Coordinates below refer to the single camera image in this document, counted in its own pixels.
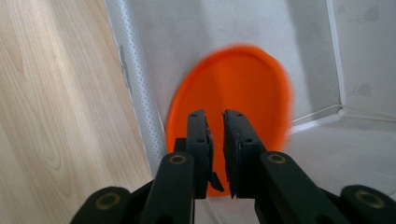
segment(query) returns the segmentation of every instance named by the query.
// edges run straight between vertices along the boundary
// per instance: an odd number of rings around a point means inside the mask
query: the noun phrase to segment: metal screw head
[[[286,162],[286,158],[284,158],[281,155],[271,154],[271,155],[268,156],[268,161],[271,161],[273,163],[282,164],[282,163]]]
[[[385,207],[385,202],[381,198],[364,189],[357,190],[355,198],[372,208],[380,209]]]
[[[184,162],[186,162],[186,160],[186,157],[180,155],[173,156],[171,157],[171,159],[169,159],[169,161],[174,165],[183,164]]]
[[[114,192],[109,192],[102,195],[96,200],[95,206],[100,210],[107,210],[120,202],[120,195]]]

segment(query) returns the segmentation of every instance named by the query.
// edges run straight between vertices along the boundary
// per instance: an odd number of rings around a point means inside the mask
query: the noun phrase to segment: wooden floor
[[[68,223],[150,181],[102,0],[2,0],[0,223]]]

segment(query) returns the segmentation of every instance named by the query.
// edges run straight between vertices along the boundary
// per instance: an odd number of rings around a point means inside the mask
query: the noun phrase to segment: orange disc
[[[223,156],[225,109],[244,114],[268,150],[280,150],[290,125],[290,85],[279,62],[250,45],[212,53],[198,63],[179,87],[169,110],[166,145],[187,135],[187,116],[199,109],[206,114],[214,138],[214,171],[226,189],[209,188],[211,196],[229,195]]]

